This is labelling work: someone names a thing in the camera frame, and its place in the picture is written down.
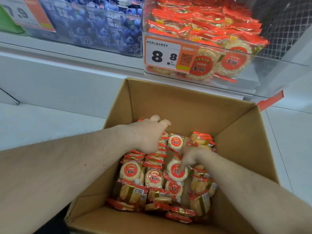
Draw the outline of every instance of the red circular label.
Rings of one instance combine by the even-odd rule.
[[[171,144],[174,147],[180,147],[182,144],[182,140],[179,137],[172,137],[171,138]]]
[[[197,56],[194,60],[190,74],[203,76],[213,69],[213,60],[207,56]]]
[[[150,173],[149,173],[149,181],[151,183],[154,183],[154,184],[156,184],[156,183],[158,183],[160,181],[160,173],[159,173],[158,170],[153,169],[153,170],[150,171]]]
[[[243,47],[233,47],[230,50],[247,53],[246,49]],[[222,59],[221,65],[227,70],[239,69],[247,60],[247,55],[228,52]]]
[[[181,177],[183,177],[184,176],[184,174],[185,174],[185,171],[183,171],[183,172],[178,172],[178,167],[179,167],[179,163],[176,163],[176,164],[174,164],[172,167],[171,167],[171,174],[174,176],[174,177],[177,177],[177,178],[181,178]]]
[[[131,163],[124,167],[124,174],[127,177],[133,177],[138,173],[138,166]]]
[[[181,187],[173,182],[169,183],[169,191],[171,194],[176,195],[177,193],[179,193],[181,190]]]

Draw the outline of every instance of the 7.9 price tag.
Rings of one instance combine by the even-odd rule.
[[[189,73],[199,44],[145,35],[145,64]]]
[[[55,32],[38,0],[0,0],[0,4],[15,23]]]

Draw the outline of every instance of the human arm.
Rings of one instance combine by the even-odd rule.
[[[0,152],[0,233],[30,234],[126,152],[158,150],[170,125],[154,115],[130,125]]]
[[[184,147],[180,169],[209,171],[236,210],[260,234],[312,233],[312,208],[279,184],[203,148]]]

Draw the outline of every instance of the barcode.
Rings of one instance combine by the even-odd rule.
[[[190,65],[192,58],[193,58],[193,55],[182,53],[180,64],[181,65]]]
[[[217,185],[216,183],[213,183],[213,184],[211,185],[211,187],[214,188],[214,189],[216,189],[216,188],[218,188],[218,185]]]
[[[135,193],[138,193],[138,194],[142,195],[144,193],[144,190],[135,188]]]
[[[206,201],[206,200],[208,200],[208,199],[209,199],[208,192],[202,195],[202,200],[203,200],[203,201]]]

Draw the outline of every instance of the clear plastic bin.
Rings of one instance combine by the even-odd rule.
[[[19,25],[15,24],[12,18],[6,13],[0,5],[0,30],[12,32],[15,34],[23,33],[24,30]]]
[[[24,27],[30,36],[142,57],[141,17],[57,0],[39,0],[56,32]]]
[[[187,40],[184,40],[174,31],[171,33],[175,34],[176,38],[158,34],[158,31],[165,29],[150,31],[157,25],[153,26],[153,23],[169,23],[167,26],[170,27],[175,25],[166,18],[161,20],[159,16],[154,17],[153,9],[161,9],[160,4],[159,0],[145,0],[144,43],[147,37],[157,37],[163,41],[174,39],[175,43],[181,45],[194,43],[189,35],[185,37]],[[310,63],[312,53],[307,51],[312,39],[311,31],[307,31],[308,28],[312,28],[310,27],[312,23],[310,0],[248,0],[245,6],[251,10],[250,16],[262,24],[260,34],[257,34],[267,39],[268,44],[258,48],[256,45],[249,44],[248,47],[242,43],[237,47],[235,43],[239,39],[235,37],[221,43],[218,47],[197,43],[199,51],[188,74],[179,72],[178,69],[169,70],[148,64],[145,65],[144,71],[149,74],[232,90],[244,96],[254,95],[263,98],[270,98],[296,78],[312,73]],[[174,11],[190,13],[188,7],[183,6],[179,6]]]

